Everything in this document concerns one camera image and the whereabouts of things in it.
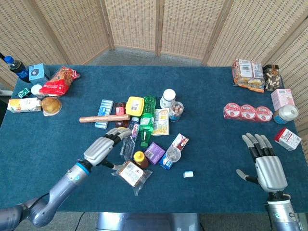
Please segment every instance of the yellow lid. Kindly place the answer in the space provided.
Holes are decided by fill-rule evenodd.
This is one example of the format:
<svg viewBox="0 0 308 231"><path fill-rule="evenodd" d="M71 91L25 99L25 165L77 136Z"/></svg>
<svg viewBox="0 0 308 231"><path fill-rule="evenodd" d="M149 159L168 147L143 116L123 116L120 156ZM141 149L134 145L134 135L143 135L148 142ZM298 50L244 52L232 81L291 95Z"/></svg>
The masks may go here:
<svg viewBox="0 0 308 231"><path fill-rule="evenodd" d="M144 153L141 151L137 151L134 154L134 161L136 162L142 162L144 160Z"/></svg>
<svg viewBox="0 0 308 231"><path fill-rule="evenodd" d="M141 116L144 107L144 98L130 96L126 103L126 114L132 116Z"/></svg>

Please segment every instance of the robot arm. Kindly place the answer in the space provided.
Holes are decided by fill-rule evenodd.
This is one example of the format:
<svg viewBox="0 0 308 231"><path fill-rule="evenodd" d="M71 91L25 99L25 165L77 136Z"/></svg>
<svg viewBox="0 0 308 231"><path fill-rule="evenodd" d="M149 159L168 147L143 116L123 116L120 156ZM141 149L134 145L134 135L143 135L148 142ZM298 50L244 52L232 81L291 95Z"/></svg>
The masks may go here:
<svg viewBox="0 0 308 231"><path fill-rule="evenodd" d="M73 190L91 173L93 166L105 165L118 169L106 160L107 155L131 130L114 128L98 138L85 152L83 161L78 162L50 189L49 201L41 198L32 199L12 208L0 209L0 231L12 231L24 219L29 219L34 226L47 225L54 217L59 206Z"/></svg>
<svg viewBox="0 0 308 231"><path fill-rule="evenodd" d="M255 134L253 136L250 133L246 133L242 138L255 163L258 178L246 175L239 169L236 173L246 181L259 184L264 191L269 193L265 207L274 219L277 231L300 231L290 202L291 196L283 194L288 183L281 162L275 156L269 140L264 135Z"/></svg>

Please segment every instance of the blue bottle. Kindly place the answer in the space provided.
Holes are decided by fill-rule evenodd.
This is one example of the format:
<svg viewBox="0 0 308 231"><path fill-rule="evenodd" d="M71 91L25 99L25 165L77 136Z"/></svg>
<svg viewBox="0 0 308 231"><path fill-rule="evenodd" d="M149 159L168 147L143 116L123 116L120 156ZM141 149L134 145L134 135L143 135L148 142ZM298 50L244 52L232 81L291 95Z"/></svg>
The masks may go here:
<svg viewBox="0 0 308 231"><path fill-rule="evenodd" d="M128 125L131 130L131 135L123 140L120 155L124 156L125 160L130 160L133 157L135 143L139 132L139 118L133 117Z"/></svg>
<svg viewBox="0 0 308 231"><path fill-rule="evenodd" d="M26 83L30 83L29 80L29 71L28 69L25 67L25 65L23 64L23 62L19 61L19 60L14 60L13 57L11 56L6 56L4 58L5 62L8 64L9 70L14 72L15 74L18 75L18 77L26 82Z"/></svg>

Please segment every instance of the green bottle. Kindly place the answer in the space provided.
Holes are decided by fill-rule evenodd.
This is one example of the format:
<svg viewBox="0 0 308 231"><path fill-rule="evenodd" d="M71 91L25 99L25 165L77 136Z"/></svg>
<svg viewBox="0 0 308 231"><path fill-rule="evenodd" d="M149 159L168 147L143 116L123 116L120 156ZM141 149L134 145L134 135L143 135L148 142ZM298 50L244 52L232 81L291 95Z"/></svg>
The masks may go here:
<svg viewBox="0 0 308 231"><path fill-rule="evenodd" d="M146 96L144 98L144 109L140 120L139 131L141 134L141 147L147 147L154 126L156 98Z"/></svg>

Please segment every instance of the blue tablecloth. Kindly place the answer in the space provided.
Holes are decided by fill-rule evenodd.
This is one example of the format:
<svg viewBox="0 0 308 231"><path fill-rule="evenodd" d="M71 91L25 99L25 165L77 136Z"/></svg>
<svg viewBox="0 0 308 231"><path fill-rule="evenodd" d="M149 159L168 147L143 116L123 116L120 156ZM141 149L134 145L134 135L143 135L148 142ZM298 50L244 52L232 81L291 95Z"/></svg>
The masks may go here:
<svg viewBox="0 0 308 231"><path fill-rule="evenodd" d="M59 65L49 65L51 73ZM267 106L273 110L270 92L264 94L232 86L230 67L170 66L70 66L80 73L67 94L60 98L59 114L44 117L42 112L7 112L0 129L0 207L13 206L47 193L72 167L83 152L108 129L93 123L80 124L82 116L95 116L102 99L126 101L129 96L157 97L175 90L177 101L184 104L178 123L170 124L170 135L151 137L167 149L178 133L189 138L182 158L170 171L150 166L153 174L139 196L130 185L111 175L106 167L94 167L91 175L61 205L60 211L106 212L265 212L267 193L242 180L237 168L255 175L256 170L242 135L266 135L283 165L296 212L308 212L308 168L302 147L289 152L273 141L284 126L223 118L229 102ZM13 95L31 85L18 81ZM285 125L296 132L294 122ZM121 144L108 160L122 164ZM140 148L140 139L136 150ZM183 172L192 170L193 178Z"/></svg>

